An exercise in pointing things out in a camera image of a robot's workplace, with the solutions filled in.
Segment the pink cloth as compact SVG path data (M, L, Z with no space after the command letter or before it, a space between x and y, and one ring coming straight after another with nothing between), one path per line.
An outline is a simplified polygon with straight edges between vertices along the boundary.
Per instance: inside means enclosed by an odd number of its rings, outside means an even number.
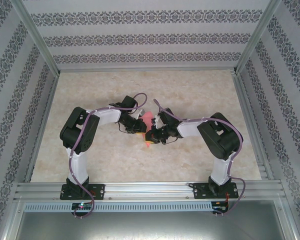
M153 118L154 118L154 115L151 111L145 112L144 115L141 117L141 119L143 120L143 122L146 125L146 131L145 131L145 133L142 134L142 137L143 137L143 139L145 141L145 144L148 148L151 145L151 143L146 140L146 133L152 129L152 125L153 125L152 119Z

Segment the sheet metal panel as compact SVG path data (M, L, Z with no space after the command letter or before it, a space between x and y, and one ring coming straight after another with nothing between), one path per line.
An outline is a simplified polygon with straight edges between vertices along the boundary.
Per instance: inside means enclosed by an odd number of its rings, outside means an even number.
M242 201L226 215L183 202L183 211L101 211L76 219L58 204L19 203L3 240L300 240L283 200Z

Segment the circuit board with green light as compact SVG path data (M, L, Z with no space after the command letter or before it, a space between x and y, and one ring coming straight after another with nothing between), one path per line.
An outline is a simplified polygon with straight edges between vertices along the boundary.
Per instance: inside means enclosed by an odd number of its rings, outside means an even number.
M85 203L85 202L81 202L81 203L73 203L71 206L71 210L80 210L80 211L90 211L92 208L92 204L91 203Z

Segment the aluminium mounting rail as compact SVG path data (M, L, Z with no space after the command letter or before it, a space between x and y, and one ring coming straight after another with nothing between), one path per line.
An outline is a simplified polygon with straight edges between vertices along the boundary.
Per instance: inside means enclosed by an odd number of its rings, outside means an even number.
M59 202L61 182L18 183L14 201ZM242 201L279 200L287 195L280 180L248 180ZM175 182L106 182L105 202L173 202L194 199L193 189L185 181Z

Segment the aluminium rear rail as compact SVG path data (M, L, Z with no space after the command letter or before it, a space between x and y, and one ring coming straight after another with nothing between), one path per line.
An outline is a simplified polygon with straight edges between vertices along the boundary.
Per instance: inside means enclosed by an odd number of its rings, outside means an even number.
M159 72L159 71L230 71L236 72L234 67L128 67L128 68L87 68L62 69L60 73L92 73L92 72Z

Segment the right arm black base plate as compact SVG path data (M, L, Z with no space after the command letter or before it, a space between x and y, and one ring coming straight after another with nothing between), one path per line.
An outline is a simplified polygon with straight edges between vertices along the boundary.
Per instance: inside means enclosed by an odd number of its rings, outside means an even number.
M210 184L207 182L192 183L193 196L195 199L238 199L239 193L237 185L234 182L229 183L226 187L222 187L221 190L213 192L210 188Z

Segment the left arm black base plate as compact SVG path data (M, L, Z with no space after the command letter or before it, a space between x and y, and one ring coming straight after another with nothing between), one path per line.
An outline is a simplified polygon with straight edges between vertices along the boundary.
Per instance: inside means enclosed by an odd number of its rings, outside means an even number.
M105 193L104 184L91 184L86 186L86 190L93 196L94 200L103 200ZM80 186L74 185L70 186L68 184L63 184L61 187L61 192L59 198L61 200L91 200L90 195L83 190Z

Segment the aluminium side rail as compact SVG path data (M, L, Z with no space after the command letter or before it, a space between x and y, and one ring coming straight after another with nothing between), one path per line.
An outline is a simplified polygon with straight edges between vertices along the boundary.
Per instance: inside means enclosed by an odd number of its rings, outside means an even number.
M255 121L254 114L242 80L235 73L232 73L231 76L240 103L247 132L249 134L250 142L254 151L256 162L259 168L261 179L274 180L275 177L273 176L273 173L271 171L267 154L263 146L262 139L257 128L257 123Z
M51 106L52 106L53 99L54 99L54 96L55 96L55 92L56 92L56 89L57 89L58 81L59 81L59 76L56 76L53 80L53 83L51 84L49 94L48 94L48 98L47 98L47 101L46 101L46 104L45 104L45 107L44 107L43 115L40 119L40 125L39 125L39 128L38 128L36 139L34 141L34 146L32 148L31 154L30 154L30 159L29 159L29 162L27 164L27 168L25 170L25 175L22 179L23 183L29 183L31 181L31 178L32 178L32 175L33 175L33 170L35 168L35 164L36 164L37 157L38 157L38 154L39 154L40 146L41 146L42 139L43 139L43 136L44 136L45 128L46 128L46 125L47 125L47 122L48 122Z

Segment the aluminium frame post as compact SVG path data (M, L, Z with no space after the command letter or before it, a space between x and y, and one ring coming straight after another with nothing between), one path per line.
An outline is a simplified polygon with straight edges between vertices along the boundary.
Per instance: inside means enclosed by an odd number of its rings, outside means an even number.
M17 12L24 26L26 27L28 33L30 34L32 40L39 49L41 55L43 56L45 62L49 66L49 69L52 71L55 77L59 77L60 70L57 66L56 61L53 58L44 38L40 34L31 14L28 12L23 0L10 0L13 8Z
M262 16L260 17L260 20L259 20L258 24L256 25L256 28L254 29L236 66L234 67L234 73L236 75L238 75L239 73L242 72L244 66L246 65L247 61L249 60L249 57L251 56L256 45L258 44L260 38L262 37L264 31L267 28L267 25L269 24L271 18L275 14L275 12L281 2L282 2L282 0L269 0L267 7L265 8Z

